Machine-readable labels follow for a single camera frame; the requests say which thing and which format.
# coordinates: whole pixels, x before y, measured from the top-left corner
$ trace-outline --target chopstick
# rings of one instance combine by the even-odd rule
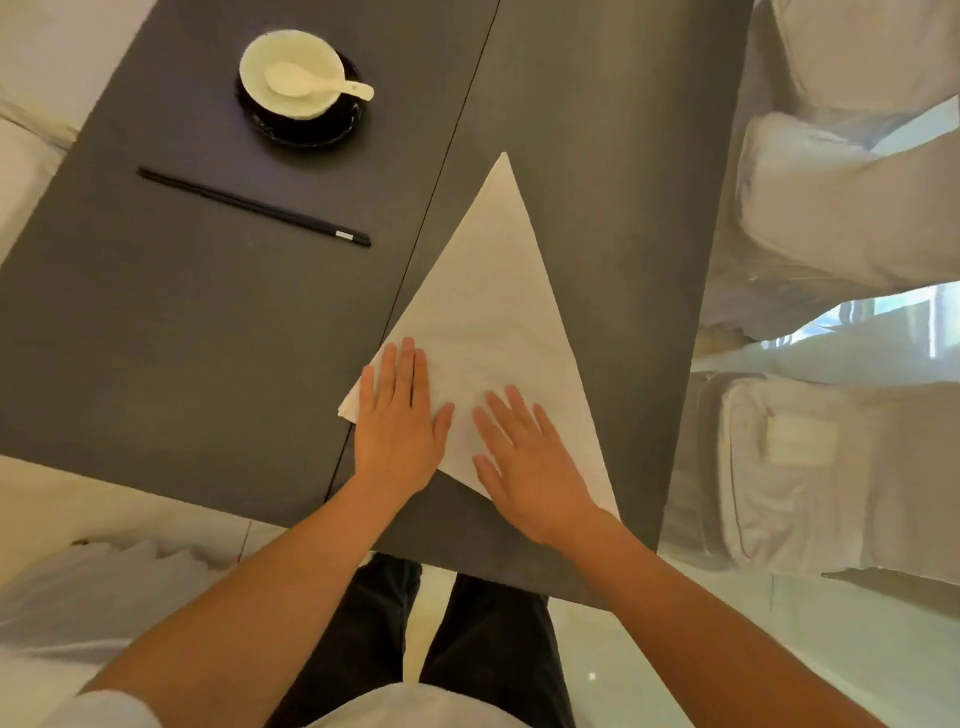
[[[208,200],[213,200],[214,202],[240,207],[241,209],[255,212],[259,215],[264,215],[265,217],[272,217],[275,220],[280,220],[281,222],[289,223],[290,225],[296,225],[299,228],[306,228],[307,230],[313,232],[322,232],[325,235],[339,237],[356,245],[362,245],[365,248],[369,248],[371,246],[370,236],[365,232],[351,230],[350,228],[345,228],[342,225],[334,225],[333,223],[328,223],[325,220],[321,220],[317,217],[310,217],[309,215],[302,215],[299,212],[294,212],[293,210],[274,207],[273,205],[267,205],[266,203],[260,203],[257,200],[251,200],[246,197],[234,195],[230,192],[224,192],[223,190],[214,189],[213,187],[207,187],[205,184],[200,184],[199,182],[182,180],[179,177],[173,177],[162,172],[157,172],[153,169],[148,169],[147,167],[137,167],[136,173],[144,180],[165,184],[168,187],[175,187],[176,189],[181,189],[184,192],[192,192],[195,195],[206,197]]]

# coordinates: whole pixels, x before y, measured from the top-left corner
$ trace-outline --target white bowl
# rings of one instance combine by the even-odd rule
[[[321,78],[342,80],[344,64],[329,43],[303,31],[273,31],[247,46],[240,59],[240,83],[267,111],[291,119],[315,119],[340,98],[339,91],[319,91],[291,98],[276,93],[264,76],[272,63],[288,61]]]

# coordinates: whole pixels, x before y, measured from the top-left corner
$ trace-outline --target dark gray table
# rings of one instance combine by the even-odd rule
[[[0,269],[0,451],[295,522],[348,477],[337,404],[506,150],[624,522],[655,546],[752,2],[218,7],[160,1]],[[246,42],[283,25],[377,87],[332,154],[273,149],[228,98]],[[139,163],[374,247],[140,182]],[[596,603],[443,475],[379,547]]]

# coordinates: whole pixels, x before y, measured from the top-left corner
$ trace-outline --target black saucer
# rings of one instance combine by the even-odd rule
[[[347,80],[363,81],[353,61],[339,51],[337,55],[344,62]],[[341,141],[356,129],[367,105],[356,96],[347,96],[344,93],[316,119],[298,120],[261,107],[247,93],[239,77],[236,81],[236,95],[244,116],[250,119],[258,132],[270,137],[277,144],[298,149],[316,149]]]

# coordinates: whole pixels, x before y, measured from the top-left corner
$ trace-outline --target black pants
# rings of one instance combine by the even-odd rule
[[[357,570],[268,728],[302,728],[402,681],[420,572],[420,564],[383,554]],[[420,681],[495,705],[532,728],[574,728],[545,596],[458,574]]]

